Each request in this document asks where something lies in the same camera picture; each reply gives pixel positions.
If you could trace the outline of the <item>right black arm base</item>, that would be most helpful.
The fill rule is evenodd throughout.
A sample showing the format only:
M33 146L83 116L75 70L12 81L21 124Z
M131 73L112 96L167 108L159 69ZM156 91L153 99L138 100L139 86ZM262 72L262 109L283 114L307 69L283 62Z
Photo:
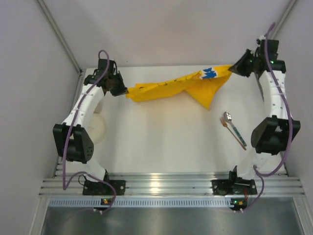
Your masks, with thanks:
M237 174L237 166L229 171L228 179L216 179L211 181L213 194L226 195L256 195L257 188L253 179L247 180L239 177Z

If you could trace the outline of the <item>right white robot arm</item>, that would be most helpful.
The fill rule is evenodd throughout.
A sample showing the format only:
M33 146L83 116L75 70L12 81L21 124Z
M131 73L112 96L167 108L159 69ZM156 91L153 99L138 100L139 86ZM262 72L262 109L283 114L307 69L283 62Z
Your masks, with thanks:
M252 150L236 167L238 176L252 179L256 170L280 153L287 154L291 142L300 130L300 121L294 120L287 103L285 88L285 61L278 60L278 40L257 39L255 50L244 55L229 68L240 76L254 75L265 106L265 118L253 129L250 143Z

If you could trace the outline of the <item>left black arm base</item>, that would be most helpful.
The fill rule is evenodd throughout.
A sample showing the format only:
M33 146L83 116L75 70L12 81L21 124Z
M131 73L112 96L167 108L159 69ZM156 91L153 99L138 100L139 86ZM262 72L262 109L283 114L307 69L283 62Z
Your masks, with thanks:
M113 190L108 185L105 185L99 181L91 181L86 176L84 176L84 184L80 182L79 184L83 185L83 195L87 196L113 196ZM110 179L108 173L104 176L104 181L109 183L116 191L117 196L125 194L126 181L125 180L112 180Z

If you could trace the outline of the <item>white paper plate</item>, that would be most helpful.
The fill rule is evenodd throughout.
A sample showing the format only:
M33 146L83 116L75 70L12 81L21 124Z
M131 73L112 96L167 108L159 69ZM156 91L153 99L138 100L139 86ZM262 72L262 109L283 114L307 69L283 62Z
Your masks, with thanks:
M100 114L93 114L87 127L87 133L93 144L99 144L107 132L107 123Z

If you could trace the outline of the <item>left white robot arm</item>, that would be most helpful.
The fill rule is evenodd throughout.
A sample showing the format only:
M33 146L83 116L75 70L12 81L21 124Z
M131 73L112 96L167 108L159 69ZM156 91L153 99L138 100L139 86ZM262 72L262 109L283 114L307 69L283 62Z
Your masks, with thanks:
M94 111L106 93L112 96L126 95L122 75L112 59L99 59L98 67L86 76L76 104L60 124L53 127L53 136L58 155L62 158L62 177L66 178L66 164L74 163L78 175L90 181L105 181L107 171L94 158L95 143L88 133Z

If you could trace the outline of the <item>yellow pikachu cloth placemat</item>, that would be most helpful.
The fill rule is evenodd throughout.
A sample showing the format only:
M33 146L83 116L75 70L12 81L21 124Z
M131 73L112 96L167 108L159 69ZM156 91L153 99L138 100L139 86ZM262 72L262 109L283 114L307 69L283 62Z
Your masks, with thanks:
M229 80L230 65L208 67L194 73L163 82L137 83L128 88L126 98L134 102L150 101L188 93L201 106L210 109L216 92Z

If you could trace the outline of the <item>beige paper cup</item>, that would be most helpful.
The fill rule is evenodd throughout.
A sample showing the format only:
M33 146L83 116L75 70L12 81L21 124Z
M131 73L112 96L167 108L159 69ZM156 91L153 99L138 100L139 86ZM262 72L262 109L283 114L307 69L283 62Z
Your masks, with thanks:
M100 114L102 112L102 109L103 109L103 101L101 100L99 101L99 103L97 104L93 112L95 114Z

